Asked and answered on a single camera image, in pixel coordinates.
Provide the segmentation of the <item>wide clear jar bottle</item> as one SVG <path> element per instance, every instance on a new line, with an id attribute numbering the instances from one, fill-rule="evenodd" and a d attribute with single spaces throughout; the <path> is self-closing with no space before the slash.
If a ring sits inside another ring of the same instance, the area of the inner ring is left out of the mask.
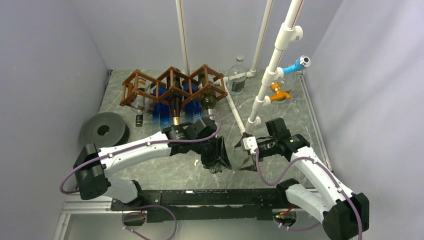
<path id="1" fill-rule="evenodd" d="M 281 90 L 289 95 L 289 97 L 283 97 L 282 99 L 277 100 L 277 102 L 282 103 L 282 102 L 290 100 L 292 98 L 291 91 L 294 88 L 295 73 L 290 72 L 288 74 L 284 74 L 284 76 L 278 78 L 277 81 L 280 84 Z"/>

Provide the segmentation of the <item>tall clear wine bottle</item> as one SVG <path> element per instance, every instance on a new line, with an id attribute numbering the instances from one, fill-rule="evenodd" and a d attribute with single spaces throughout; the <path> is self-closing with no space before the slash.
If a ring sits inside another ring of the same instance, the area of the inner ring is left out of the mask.
<path id="1" fill-rule="evenodd" d="M 250 155 L 243 151 L 242 147 L 230 147 L 226 149 L 227 163 L 221 161 L 215 163 L 209 168 L 211 174 L 226 174 L 239 171 L 241 168 L 247 167 L 251 161 Z"/>

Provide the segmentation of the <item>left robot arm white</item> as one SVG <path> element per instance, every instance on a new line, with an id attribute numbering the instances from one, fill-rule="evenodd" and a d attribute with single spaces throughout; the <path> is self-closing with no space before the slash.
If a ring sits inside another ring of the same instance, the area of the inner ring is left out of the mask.
<path id="1" fill-rule="evenodd" d="M 157 158 L 194 152 L 212 174 L 223 168 L 232 169 L 221 129 L 214 119 L 171 125 L 149 137 L 123 145 L 98 148 L 84 146 L 74 163 L 74 175 L 82 200 L 108 196 L 137 210 L 144 203 L 140 184 L 135 180 L 116 178 L 121 170 Z"/>

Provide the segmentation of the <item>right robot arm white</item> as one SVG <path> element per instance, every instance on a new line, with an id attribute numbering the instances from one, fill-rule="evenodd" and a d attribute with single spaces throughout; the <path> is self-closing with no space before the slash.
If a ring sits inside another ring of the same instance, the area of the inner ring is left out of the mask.
<path id="1" fill-rule="evenodd" d="M 282 208 L 295 205 L 305 210 L 322 225 L 331 240 L 363 239 L 370 220 L 367 196 L 354 193 L 343 184 L 301 134 L 291 134 L 281 117 L 269 120 L 265 125 L 267 137 L 255 137 L 244 132 L 235 146 L 251 156 L 253 164 L 249 170 L 257 172 L 264 184 L 276 187 L 276 203 Z M 270 182 L 262 173 L 260 160 L 274 155 L 284 157 L 288 165 L 276 181 Z M 291 167 L 299 169 L 317 193 L 306 189 L 295 179 L 283 180 Z"/>

